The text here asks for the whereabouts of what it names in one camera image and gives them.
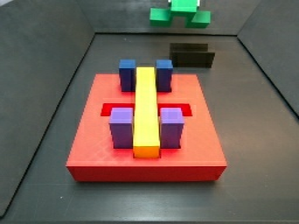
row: red base block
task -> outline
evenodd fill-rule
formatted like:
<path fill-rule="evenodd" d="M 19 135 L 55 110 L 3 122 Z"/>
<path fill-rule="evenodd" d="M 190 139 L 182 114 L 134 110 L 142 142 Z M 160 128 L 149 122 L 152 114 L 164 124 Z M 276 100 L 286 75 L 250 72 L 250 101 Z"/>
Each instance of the red base block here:
<path fill-rule="evenodd" d="M 172 92 L 157 93 L 158 104 L 189 104 L 181 148 L 161 149 L 161 157 L 133 158 L 132 150 L 113 149 L 103 104 L 134 103 L 121 93 L 117 75 L 97 75 L 87 96 L 66 167 L 77 181 L 210 181 L 226 167 L 196 75 L 173 75 Z"/>

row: dark blue block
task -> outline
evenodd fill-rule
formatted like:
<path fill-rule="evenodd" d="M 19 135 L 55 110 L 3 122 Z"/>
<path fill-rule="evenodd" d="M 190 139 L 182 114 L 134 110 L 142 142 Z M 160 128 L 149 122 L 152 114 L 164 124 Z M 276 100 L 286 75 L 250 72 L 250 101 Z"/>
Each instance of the dark blue block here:
<path fill-rule="evenodd" d="M 173 63 L 168 59 L 158 59 L 154 62 L 156 91 L 172 92 Z"/>
<path fill-rule="evenodd" d="M 133 148 L 133 109 L 111 108 L 109 131 L 114 149 Z"/>
<path fill-rule="evenodd" d="M 136 61 L 121 59 L 118 61 L 118 79 L 122 92 L 136 91 Z"/>
<path fill-rule="evenodd" d="M 161 108 L 160 113 L 160 144 L 161 149 L 180 149 L 182 134 L 182 112 L 180 108 Z"/>

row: dark gray enclosure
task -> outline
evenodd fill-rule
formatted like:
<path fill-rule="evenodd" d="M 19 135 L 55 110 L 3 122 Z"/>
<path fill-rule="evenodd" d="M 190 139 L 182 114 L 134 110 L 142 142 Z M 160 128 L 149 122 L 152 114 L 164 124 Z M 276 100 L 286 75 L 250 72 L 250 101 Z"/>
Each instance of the dark gray enclosure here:
<path fill-rule="evenodd" d="M 160 32 L 237 35 L 260 0 L 200 0 L 200 9 L 210 11 L 206 29 L 185 29 L 181 17 L 172 27 L 149 25 L 149 9 L 166 8 L 166 0 L 77 0 L 94 32 Z"/>
<path fill-rule="evenodd" d="M 149 8 L 166 0 L 6 2 L 0 222 L 299 221 L 299 1 L 201 0 L 206 30 L 185 30 L 180 18 L 169 29 L 149 27 Z M 75 183 L 65 162 L 94 74 L 115 74 L 121 59 L 153 66 L 170 43 L 206 43 L 214 53 L 210 68 L 174 72 L 200 80 L 228 160 L 222 176 L 212 183 Z"/>
<path fill-rule="evenodd" d="M 73 0 L 17 0 L 0 8 L 0 216 L 91 37 Z"/>
<path fill-rule="evenodd" d="M 262 0 L 237 38 L 299 115 L 299 1 Z"/>
<path fill-rule="evenodd" d="M 228 168 L 209 183 L 75 183 L 65 169 L 94 74 L 154 65 L 169 43 L 208 43 L 197 74 Z M 6 221 L 297 221 L 299 125 L 236 37 L 97 35 L 50 122 Z"/>

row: toy block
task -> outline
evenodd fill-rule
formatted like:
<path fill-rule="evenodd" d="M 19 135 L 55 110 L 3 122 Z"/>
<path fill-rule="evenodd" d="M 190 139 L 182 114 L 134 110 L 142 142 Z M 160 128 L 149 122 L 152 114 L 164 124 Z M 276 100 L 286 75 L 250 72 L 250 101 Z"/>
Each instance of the toy block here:
<path fill-rule="evenodd" d="M 136 61 L 121 59 L 118 61 L 118 79 L 122 92 L 136 91 Z"/>
<path fill-rule="evenodd" d="M 150 9 L 149 21 L 152 26 L 170 26 L 172 16 L 168 9 Z"/>
<path fill-rule="evenodd" d="M 160 149 L 160 158 L 136 159 L 132 150 L 113 150 L 109 117 L 99 116 L 103 103 L 133 103 L 134 93 L 122 93 L 117 74 L 98 74 L 87 94 L 66 167 L 75 181 L 166 182 L 213 181 L 226 161 L 210 120 L 196 74 L 172 75 L 172 92 L 157 93 L 158 104 L 190 105 L 184 117 L 181 148 Z"/>
<path fill-rule="evenodd" d="M 180 109 L 182 116 L 192 116 L 192 108 L 189 103 L 157 103 L 157 115 L 161 115 L 161 109 Z"/>
<path fill-rule="evenodd" d="M 197 0 L 172 0 L 172 16 L 192 18 L 197 10 Z"/>
<path fill-rule="evenodd" d="M 210 67 L 213 57 L 214 52 L 208 52 L 208 44 L 170 43 L 173 67 Z"/>
<path fill-rule="evenodd" d="M 205 28 L 210 23 L 210 12 L 206 10 L 197 10 L 193 18 L 185 21 L 186 28 Z"/>
<path fill-rule="evenodd" d="M 153 67 L 136 69 L 133 154 L 134 158 L 160 157 Z"/>
<path fill-rule="evenodd" d="M 170 6 L 172 5 L 172 0 L 168 0 L 168 5 Z M 201 6 L 201 0 L 197 0 L 197 7 Z"/>
<path fill-rule="evenodd" d="M 134 113 L 136 105 L 133 103 L 102 103 L 99 116 L 110 116 L 111 109 L 126 108 L 132 109 Z"/>
<path fill-rule="evenodd" d="M 157 92 L 172 92 L 172 74 L 173 64 L 168 59 L 158 59 L 154 62 L 156 72 L 156 91 Z"/>
<path fill-rule="evenodd" d="M 180 149 L 182 134 L 182 111 L 180 108 L 161 108 L 160 141 L 161 149 Z"/>
<path fill-rule="evenodd" d="M 133 109 L 111 108 L 109 131 L 114 149 L 133 148 Z"/>

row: yellow block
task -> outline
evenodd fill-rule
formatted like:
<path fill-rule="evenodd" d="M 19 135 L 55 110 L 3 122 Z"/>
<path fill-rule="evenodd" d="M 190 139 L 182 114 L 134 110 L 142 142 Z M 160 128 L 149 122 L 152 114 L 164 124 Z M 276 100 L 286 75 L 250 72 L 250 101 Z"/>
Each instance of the yellow block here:
<path fill-rule="evenodd" d="M 133 153 L 134 158 L 160 157 L 153 67 L 136 68 Z"/>

